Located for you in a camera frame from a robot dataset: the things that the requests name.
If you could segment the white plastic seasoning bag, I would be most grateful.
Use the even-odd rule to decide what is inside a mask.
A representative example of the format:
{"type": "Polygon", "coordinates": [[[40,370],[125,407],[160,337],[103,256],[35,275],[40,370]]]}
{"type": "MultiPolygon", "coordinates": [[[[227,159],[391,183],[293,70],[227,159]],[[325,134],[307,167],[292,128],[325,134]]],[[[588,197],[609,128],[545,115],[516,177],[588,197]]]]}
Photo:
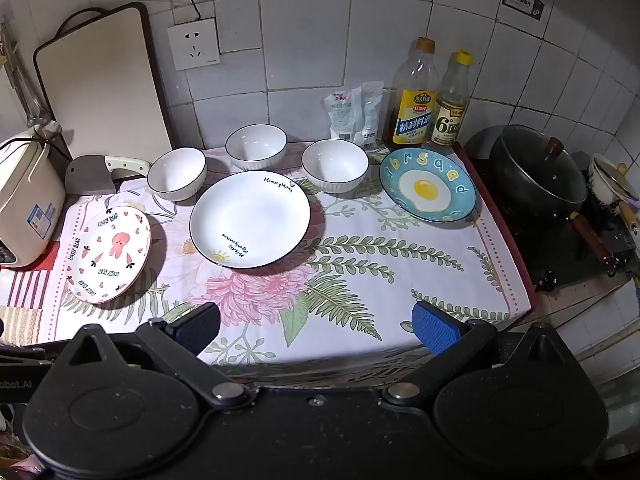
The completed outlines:
{"type": "Polygon", "coordinates": [[[349,90],[335,91],[323,99],[329,116],[330,138],[375,147],[383,99],[382,81],[369,81],[349,90]]]}

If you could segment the black gas stove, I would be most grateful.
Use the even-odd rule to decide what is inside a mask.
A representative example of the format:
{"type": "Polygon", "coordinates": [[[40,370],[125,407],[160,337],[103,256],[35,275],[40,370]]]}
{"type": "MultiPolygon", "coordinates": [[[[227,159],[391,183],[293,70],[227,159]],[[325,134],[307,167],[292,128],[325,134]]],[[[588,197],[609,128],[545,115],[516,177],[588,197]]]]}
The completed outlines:
{"type": "MultiPolygon", "coordinates": [[[[560,286],[599,274],[608,275],[571,226],[562,224],[559,231],[555,232],[554,224],[547,222],[544,217],[527,219],[528,205],[502,185],[502,173],[491,165],[489,156],[495,140],[506,126],[492,126],[474,133],[464,144],[464,149],[513,237],[532,285],[538,292],[551,292],[560,286]]],[[[616,273],[613,276],[626,273],[636,278],[639,275],[639,256],[631,232],[620,214],[603,206],[591,191],[587,155],[568,154],[576,162],[588,185],[588,197],[580,212],[612,252],[616,260],[616,273]]]]}

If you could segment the vinegar bottle yellow cap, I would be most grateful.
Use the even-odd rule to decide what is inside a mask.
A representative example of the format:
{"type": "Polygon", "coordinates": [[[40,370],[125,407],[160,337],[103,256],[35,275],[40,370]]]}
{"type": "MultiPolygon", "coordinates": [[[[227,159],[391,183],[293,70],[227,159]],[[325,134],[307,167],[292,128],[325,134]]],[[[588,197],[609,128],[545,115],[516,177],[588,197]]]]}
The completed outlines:
{"type": "Polygon", "coordinates": [[[451,55],[445,75],[436,92],[436,104],[431,117],[427,143],[451,146],[457,140],[462,120],[470,100],[470,67],[473,55],[457,50],[451,55]]]}

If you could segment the wall label sticker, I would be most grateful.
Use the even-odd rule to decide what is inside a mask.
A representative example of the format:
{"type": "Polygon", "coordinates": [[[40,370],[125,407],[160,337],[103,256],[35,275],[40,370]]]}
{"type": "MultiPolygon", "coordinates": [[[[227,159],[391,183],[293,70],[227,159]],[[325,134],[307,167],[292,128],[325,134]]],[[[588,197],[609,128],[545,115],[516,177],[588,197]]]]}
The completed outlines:
{"type": "Polygon", "coordinates": [[[544,3],[541,0],[502,0],[502,4],[536,21],[541,19],[542,12],[544,12],[544,3]]]}

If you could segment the floral table cloth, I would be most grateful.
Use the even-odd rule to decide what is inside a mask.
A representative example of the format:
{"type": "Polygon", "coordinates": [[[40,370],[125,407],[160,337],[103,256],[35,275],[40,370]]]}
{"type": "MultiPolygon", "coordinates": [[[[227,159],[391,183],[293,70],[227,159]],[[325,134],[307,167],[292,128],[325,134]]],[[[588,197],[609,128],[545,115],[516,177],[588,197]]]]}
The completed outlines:
{"type": "Polygon", "coordinates": [[[532,308],[530,289],[487,205],[455,224],[423,222],[388,198],[376,167],[354,192],[332,196],[305,177],[303,150],[291,145],[279,169],[308,197],[308,232],[291,255],[255,271],[204,258],[190,237],[191,204],[161,200],[141,179],[124,182],[114,195],[74,200],[62,224],[39,340],[70,338],[88,323],[127,333],[153,316],[174,318],[211,301],[221,326],[202,352],[204,361],[292,364],[415,346],[411,311],[418,300],[499,327],[532,308]],[[68,289],[65,260],[80,254],[77,237],[88,221],[115,206],[149,217],[151,251],[125,295],[93,306],[68,289]]]}

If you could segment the large white plate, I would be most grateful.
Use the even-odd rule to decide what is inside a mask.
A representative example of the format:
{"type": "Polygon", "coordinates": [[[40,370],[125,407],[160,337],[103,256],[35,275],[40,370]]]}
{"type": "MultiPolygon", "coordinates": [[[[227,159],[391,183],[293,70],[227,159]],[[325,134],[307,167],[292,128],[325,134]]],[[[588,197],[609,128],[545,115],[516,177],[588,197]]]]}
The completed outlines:
{"type": "Polygon", "coordinates": [[[213,184],[192,209],[195,249],[234,270],[269,266],[303,240],[311,219],[306,193],[291,179],[265,170],[244,171],[213,184]]]}

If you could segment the black wok with lid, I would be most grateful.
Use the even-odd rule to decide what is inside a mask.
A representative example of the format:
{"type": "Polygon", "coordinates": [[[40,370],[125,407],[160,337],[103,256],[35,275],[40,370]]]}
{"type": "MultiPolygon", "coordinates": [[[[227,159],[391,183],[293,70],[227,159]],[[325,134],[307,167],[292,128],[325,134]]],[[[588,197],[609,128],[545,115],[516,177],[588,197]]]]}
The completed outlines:
{"type": "Polygon", "coordinates": [[[616,260],[580,208],[588,197],[588,185],[574,159],[555,136],[525,126],[508,125],[491,148],[491,165],[502,173],[502,185],[528,205],[525,217],[544,217],[558,232],[571,226],[589,247],[609,276],[616,260]]]}

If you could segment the white wall socket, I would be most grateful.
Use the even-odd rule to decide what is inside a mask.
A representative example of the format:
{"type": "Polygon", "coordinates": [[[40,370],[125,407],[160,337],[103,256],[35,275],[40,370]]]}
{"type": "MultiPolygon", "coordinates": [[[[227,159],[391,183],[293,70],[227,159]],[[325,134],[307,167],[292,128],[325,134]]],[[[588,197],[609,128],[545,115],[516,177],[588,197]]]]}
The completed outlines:
{"type": "Polygon", "coordinates": [[[193,21],[167,29],[176,70],[192,70],[220,62],[216,20],[193,21]]]}

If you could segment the red striped cloth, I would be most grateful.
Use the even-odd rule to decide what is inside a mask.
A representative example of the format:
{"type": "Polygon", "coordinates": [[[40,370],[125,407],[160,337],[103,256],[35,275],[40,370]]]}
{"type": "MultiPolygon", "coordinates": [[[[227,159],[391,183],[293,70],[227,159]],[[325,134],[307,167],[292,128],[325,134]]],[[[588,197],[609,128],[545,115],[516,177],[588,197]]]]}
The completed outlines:
{"type": "Polygon", "coordinates": [[[21,269],[1,269],[1,340],[16,346],[38,341],[44,297],[58,255],[59,242],[50,242],[47,250],[32,264],[21,269]]]}

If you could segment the pink rabbit plate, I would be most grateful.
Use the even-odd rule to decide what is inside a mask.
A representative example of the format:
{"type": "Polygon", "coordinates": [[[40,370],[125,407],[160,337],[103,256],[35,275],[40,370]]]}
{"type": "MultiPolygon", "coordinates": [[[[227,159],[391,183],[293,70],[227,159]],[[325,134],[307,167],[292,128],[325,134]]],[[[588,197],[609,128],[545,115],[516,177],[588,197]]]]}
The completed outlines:
{"type": "Polygon", "coordinates": [[[148,258],[151,226],[143,211],[118,206],[94,214],[73,238],[64,263],[68,290],[87,304],[105,304],[134,284],[148,258]]]}

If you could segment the white ribbed bowl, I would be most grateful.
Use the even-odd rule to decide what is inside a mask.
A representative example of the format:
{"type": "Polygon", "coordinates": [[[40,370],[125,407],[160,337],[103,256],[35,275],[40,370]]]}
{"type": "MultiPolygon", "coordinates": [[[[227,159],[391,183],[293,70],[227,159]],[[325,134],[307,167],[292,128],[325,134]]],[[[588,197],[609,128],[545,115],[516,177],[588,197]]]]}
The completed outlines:
{"type": "Polygon", "coordinates": [[[265,170],[282,160],[288,144],[286,133],[272,125],[248,125],[231,133],[224,148],[241,170],[265,170]]]}
{"type": "Polygon", "coordinates": [[[178,203],[194,196],[207,174],[205,154],[197,148],[177,148],[151,166],[146,183],[162,200],[178,203]]]}
{"type": "Polygon", "coordinates": [[[302,168],[308,180],[330,194],[352,192],[364,180],[369,165],[362,148],[343,140],[314,142],[302,155],[302,168]]]}

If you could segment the white bowl with utensils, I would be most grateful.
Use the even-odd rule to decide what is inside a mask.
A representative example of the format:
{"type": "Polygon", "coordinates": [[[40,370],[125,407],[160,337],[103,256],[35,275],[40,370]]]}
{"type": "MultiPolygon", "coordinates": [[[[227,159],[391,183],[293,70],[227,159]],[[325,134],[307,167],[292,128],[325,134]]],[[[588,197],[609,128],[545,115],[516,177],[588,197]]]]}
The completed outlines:
{"type": "Polygon", "coordinates": [[[629,231],[639,234],[639,193],[626,179],[627,167],[614,166],[604,155],[591,156],[588,167],[589,185],[594,196],[605,207],[618,212],[629,231]]]}

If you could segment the oil bottle yellow label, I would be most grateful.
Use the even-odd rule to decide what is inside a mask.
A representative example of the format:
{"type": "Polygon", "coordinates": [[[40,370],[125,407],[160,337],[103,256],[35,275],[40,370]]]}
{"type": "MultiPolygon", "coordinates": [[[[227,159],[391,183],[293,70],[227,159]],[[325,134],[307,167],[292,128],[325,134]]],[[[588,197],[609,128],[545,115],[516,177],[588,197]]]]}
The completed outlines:
{"type": "Polygon", "coordinates": [[[438,75],[434,65],[435,41],[419,37],[396,73],[390,115],[390,143],[420,146],[430,126],[438,75]]]}

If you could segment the cream cutting board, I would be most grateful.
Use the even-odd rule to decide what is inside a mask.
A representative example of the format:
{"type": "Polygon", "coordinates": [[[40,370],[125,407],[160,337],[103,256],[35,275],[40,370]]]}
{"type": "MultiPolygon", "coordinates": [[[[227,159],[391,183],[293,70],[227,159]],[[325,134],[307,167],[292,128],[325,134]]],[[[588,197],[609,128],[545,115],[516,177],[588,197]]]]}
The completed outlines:
{"type": "Polygon", "coordinates": [[[44,99],[73,158],[111,155],[154,162],[172,149],[149,13],[140,2],[61,25],[32,60],[44,99]]]}

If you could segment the blue fried egg plate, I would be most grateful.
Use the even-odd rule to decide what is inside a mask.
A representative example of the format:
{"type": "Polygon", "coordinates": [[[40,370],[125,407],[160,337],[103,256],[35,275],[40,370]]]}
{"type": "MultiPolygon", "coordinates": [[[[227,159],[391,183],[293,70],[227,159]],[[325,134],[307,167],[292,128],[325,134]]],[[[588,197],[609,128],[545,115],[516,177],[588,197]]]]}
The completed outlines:
{"type": "Polygon", "coordinates": [[[426,148],[388,153],[378,177],[396,205],[426,222],[457,222],[476,207],[476,189],[468,173],[452,158],[426,148]]]}

